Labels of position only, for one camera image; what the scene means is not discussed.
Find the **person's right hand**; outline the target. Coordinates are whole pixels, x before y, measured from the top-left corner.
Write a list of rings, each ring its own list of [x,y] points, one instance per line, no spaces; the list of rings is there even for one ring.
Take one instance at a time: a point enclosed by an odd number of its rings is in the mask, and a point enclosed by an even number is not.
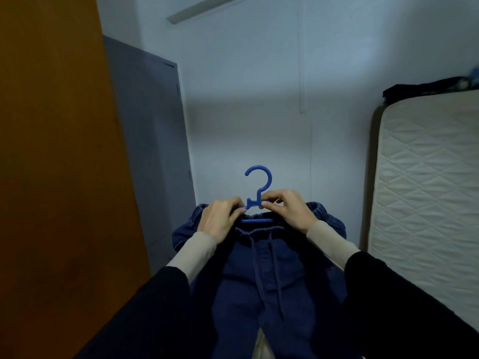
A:
[[[308,230],[319,221],[313,212],[308,208],[300,193],[291,189],[270,190],[261,195],[263,202],[287,202],[291,204],[291,224],[292,228],[298,230],[302,234],[306,234]]]

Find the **person's left hand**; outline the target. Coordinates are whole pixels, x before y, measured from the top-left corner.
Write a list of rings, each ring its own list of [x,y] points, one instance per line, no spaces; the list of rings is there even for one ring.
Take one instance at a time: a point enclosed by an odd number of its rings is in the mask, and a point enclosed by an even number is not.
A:
[[[225,240],[226,236],[234,225],[225,224],[223,222],[224,200],[215,200],[203,210],[200,223],[197,228],[198,233],[207,234],[215,241],[217,245]]]

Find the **blue plastic clothes hanger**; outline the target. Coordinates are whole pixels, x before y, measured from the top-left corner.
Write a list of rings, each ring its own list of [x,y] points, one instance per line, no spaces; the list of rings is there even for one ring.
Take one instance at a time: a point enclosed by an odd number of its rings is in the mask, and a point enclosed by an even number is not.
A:
[[[247,176],[250,175],[250,173],[252,173],[256,170],[263,171],[267,176],[267,181],[266,181],[266,184],[264,186],[257,189],[255,200],[252,200],[251,198],[247,199],[247,204],[244,207],[244,209],[246,209],[246,210],[249,210],[252,207],[260,207],[261,203],[262,203],[262,199],[261,199],[262,193],[264,191],[268,190],[268,188],[272,184],[272,173],[271,173],[271,171],[267,167],[262,166],[262,165],[254,165],[254,166],[250,167],[249,169],[247,169],[245,171],[244,175],[247,177]],[[272,223],[273,219],[271,219],[271,218],[242,218],[241,222],[244,223],[244,224]]]

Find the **blue drawstring denim trousers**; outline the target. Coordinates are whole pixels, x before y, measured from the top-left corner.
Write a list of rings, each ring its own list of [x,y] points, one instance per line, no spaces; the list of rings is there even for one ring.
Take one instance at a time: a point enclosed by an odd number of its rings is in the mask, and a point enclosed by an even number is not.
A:
[[[277,214],[244,219],[190,285],[188,356],[251,359],[261,329],[277,359],[361,359],[344,272]]]

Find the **person's right forearm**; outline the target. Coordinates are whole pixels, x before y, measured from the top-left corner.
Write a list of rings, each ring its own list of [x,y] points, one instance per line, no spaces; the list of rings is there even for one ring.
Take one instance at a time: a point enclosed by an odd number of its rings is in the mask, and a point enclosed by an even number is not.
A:
[[[344,270],[344,308],[365,359],[479,359],[479,332],[327,223],[307,238]]]

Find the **person's left forearm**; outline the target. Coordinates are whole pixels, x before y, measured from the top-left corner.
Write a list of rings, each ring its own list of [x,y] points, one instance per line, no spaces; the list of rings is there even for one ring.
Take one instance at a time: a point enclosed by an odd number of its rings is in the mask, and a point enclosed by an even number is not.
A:
[[[213,236],[195,233],[73,359],[187,359],[190,280],[216,247]]]

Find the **grey metal cabinet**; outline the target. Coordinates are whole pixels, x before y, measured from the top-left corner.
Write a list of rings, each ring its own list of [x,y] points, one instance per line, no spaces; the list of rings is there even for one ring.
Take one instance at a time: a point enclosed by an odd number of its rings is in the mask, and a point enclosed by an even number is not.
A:
[[[104,36],[151,274],[196,207],[177,65]]]

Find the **white quilted mattress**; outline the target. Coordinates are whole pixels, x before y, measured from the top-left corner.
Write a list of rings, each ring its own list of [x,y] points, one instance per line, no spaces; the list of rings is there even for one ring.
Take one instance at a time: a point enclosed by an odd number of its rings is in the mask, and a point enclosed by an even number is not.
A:
[[[368,252],[479,332],[479,90],[385,109]]]

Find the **orange wooden door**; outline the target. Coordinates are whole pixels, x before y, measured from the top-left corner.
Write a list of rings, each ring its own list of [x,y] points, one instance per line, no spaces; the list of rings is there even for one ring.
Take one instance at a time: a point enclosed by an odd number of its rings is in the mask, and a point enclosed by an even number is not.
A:
[[[0,0],[0,359],[72,359],[149,278],[96,0]]]

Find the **dark clothing pile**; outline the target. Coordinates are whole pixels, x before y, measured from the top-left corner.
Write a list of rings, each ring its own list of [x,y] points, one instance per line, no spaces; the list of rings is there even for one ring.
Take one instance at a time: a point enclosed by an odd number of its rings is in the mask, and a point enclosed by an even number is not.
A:
[[[382,97],[384,99],[384,104],[389,106],[409,98],[462,92],[472,89],[474,89],[474,87],[469,78],[452,77],[418,85],[396,84],[384,90]]]

